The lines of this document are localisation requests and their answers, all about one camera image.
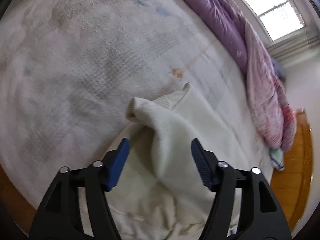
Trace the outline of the white knit sweater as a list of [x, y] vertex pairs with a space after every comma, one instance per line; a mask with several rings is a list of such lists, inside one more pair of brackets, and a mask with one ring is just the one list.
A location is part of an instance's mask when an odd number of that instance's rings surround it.
[[130, 141], [118, 185], [106, 195], [122, 239], [199, 237], [215, 195], [200, 178], [191, 155], [193, 139], [234, 168], [258, 167], [272, 177], [242, 81], [221, 88], [187, 83], [155, 100], [133, 98], [125, 115], [129, 124], [115, 132], [97, 122], [88, 129], [104, 150], [114, 149], [122, 137]]

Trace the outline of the wooden headboard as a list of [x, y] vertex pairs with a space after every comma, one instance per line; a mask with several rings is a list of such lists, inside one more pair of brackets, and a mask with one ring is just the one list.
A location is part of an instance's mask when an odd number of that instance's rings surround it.
[[296, 111], [297, 132], [292, 148], [284, 154], [285, 170], [275, 170], [271, 188], [293, 232], [308, 202], [313, 175], [311, 127], [304, 108]]

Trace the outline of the teal striped cloth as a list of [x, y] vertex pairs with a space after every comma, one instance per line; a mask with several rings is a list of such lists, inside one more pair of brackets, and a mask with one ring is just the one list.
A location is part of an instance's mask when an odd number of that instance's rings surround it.
[[284, 165], [284, 152], [281, 148], [278, 149], [270, 149], [269, 151], [270, 161], [273, 166], [278, 171], [285, 170]]

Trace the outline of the purple floral quilt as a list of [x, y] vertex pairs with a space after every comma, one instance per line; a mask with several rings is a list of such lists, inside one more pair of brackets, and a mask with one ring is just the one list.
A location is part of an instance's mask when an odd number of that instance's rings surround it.
[[246, 80], [247, 103], [257, 132], [268, 147], [287, 152], [297, 120], [272, 59], [233, 0], [184, 0], [236, 62]]

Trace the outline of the blue floral bed sheet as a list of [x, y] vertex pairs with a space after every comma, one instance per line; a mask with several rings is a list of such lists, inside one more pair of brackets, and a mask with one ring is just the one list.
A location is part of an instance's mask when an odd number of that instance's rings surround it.
[[24, 0], [1, 20], [1, 166], [38, 207], [61, 166], [97, 159], [133, 97], [190, 84], [271, 179], [236, 63], [183, 0]]

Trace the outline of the bright window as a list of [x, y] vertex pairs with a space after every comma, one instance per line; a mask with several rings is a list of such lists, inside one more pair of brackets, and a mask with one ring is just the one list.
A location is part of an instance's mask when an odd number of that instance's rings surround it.
[[292, 0], [243, 1], [273, 42], [305, 27], [305, 22]]

